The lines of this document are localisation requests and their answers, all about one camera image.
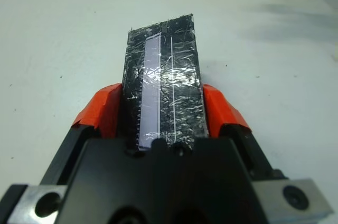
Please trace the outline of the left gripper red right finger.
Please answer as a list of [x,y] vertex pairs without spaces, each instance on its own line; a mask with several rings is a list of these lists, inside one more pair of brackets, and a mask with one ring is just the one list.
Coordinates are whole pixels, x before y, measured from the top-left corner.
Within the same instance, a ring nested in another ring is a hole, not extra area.
[[227,137],[234,141],[253,180],[274,179],[275,170],[271,167],[241,113],[226,100],[220,90],[211,85],[203,85],[203,97],[210,136]]

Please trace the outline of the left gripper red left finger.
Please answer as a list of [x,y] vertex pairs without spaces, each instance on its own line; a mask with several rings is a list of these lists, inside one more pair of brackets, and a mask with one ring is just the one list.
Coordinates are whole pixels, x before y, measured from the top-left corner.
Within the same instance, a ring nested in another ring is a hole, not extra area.
[[122,88],[116,83],[94,94],[72,123],[41,185],[66,185],[88,139],[116,136]]

